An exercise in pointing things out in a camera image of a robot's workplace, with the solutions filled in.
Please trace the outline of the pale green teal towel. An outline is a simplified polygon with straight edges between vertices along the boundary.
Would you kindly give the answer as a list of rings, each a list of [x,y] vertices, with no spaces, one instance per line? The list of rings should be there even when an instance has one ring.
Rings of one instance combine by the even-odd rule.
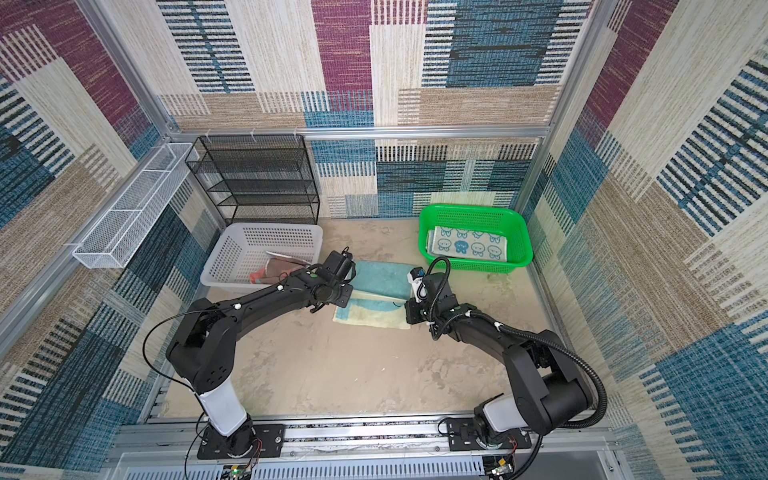
[[[352,297],[337,307],[333,321],[348,326],[409,330],[405,303],[412,297],[408,274],[413,266],[359,261],[352,281]]]

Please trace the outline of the red pink towel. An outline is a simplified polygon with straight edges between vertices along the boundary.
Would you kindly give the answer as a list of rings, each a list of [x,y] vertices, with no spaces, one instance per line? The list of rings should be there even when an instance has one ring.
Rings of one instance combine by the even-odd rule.
[[[268,260],[265,266],[249,275],[251,284],[274,284],[291,273],[309,266],[305,260],[277,252],[267,251]]]

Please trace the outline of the blue bunny pattern towel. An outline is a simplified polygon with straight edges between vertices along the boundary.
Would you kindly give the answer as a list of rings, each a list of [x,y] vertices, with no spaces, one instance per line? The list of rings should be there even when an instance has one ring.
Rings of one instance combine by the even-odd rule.
[[[437,226],[427,233],[427,252],[433,256],[506,262],[507,239],[487,232]]]

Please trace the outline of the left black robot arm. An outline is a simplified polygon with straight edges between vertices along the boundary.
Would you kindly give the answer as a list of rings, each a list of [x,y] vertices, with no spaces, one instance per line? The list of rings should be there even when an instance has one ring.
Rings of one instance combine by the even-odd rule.
[[[182,316],[166,359],[208,417],[200,459],[244,458],[265,443],[231,382],[238,341],[293,311],[345,307],[355,275],[352,253],[333,251],[324,263],[300,268],[248,295],[217,303],[198,300]]]

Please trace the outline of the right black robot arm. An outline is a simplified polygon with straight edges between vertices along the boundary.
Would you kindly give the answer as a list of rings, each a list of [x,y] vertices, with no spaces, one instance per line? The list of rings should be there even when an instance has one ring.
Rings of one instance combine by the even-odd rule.
[[[444,272],[415,268],[407,274],[412,297],[406,321],[425,323],[437,341],[448,337],[471,345],[500,362],[511,391],[474,409],[475,438],[483,448],[497,448],[513,430],[547,435],[557,428],[593,425],[605,410],[605,389],[586,362],[568,350],[559,336],[505,325],[477,307],[460,303]]]

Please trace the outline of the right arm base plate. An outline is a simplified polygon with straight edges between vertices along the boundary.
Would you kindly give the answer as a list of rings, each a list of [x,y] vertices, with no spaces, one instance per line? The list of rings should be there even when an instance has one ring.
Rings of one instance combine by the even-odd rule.
[[[448,439],[451,451],[529,449],[533,442],[519,428],[497,432],[480,417],[444,417],[437,432]]]

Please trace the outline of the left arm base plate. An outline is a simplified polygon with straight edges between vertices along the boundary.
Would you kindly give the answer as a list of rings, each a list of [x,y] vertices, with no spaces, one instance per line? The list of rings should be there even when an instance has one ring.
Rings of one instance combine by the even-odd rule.
[[[212,425],[203,430],[198,460],[277,458],[283,448],[284,424],[246,424],[225,437]]]

